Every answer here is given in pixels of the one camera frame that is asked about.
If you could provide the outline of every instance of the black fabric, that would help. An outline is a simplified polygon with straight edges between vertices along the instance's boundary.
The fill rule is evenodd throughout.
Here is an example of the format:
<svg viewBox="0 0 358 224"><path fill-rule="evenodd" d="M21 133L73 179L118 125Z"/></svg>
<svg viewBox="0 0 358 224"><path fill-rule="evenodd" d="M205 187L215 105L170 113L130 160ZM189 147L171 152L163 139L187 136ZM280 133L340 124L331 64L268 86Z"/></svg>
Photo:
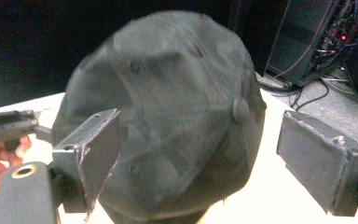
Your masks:
<svg viewBox="0 0 358 224"><path fill-rule="evenodd" d="M103 208L126 220L118 223L171 223L246 184L266 105L234 33L205 15L169 11L130 22L78 66L56 143L111 108L121 111L121 152Z"/></svg>

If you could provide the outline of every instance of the hat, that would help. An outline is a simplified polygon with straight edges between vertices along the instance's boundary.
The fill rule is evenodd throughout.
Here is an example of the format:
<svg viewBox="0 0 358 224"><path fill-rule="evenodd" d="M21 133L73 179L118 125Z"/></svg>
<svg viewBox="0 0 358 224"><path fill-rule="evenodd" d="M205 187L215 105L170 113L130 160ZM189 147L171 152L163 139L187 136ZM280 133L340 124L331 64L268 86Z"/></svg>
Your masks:
<svg viewBox="0 0 358 224"><path fill-rule="evenodd" d="M120 158L105 211L145 222L207 209L247 182L266 104L241 39L210 17L165 11L131 21L73 73L56 143L91 115L120 112Z"/></svg>

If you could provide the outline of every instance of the gray floor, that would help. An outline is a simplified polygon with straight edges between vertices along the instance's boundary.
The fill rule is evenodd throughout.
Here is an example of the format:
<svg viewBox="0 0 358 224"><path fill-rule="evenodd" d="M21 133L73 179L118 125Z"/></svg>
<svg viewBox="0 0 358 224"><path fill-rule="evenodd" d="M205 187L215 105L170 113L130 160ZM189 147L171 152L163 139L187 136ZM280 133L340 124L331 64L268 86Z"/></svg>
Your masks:
<svg viewBox="0 0 358 224"><path fill-rule="evenodd" d="M263 81L274 86L282 85L281 82L270 76L257 76L259 81ZM336 82L327 82L339 86ZM347 91L342 92L336 90L334 87L329 86L329 93L326 97L311 104L305 105L300 108L299 112L312 115L313 117L323 121L331 127L339 130L347 136L358 141L358 99L353 97L351 90L340 88ZM325 86L320 81L312 82L306 85L302 91L298 104L301 105L309 100L326 93ZM295 100L296 96L292 95L276 95L278 99L290 105Z"/></svg>

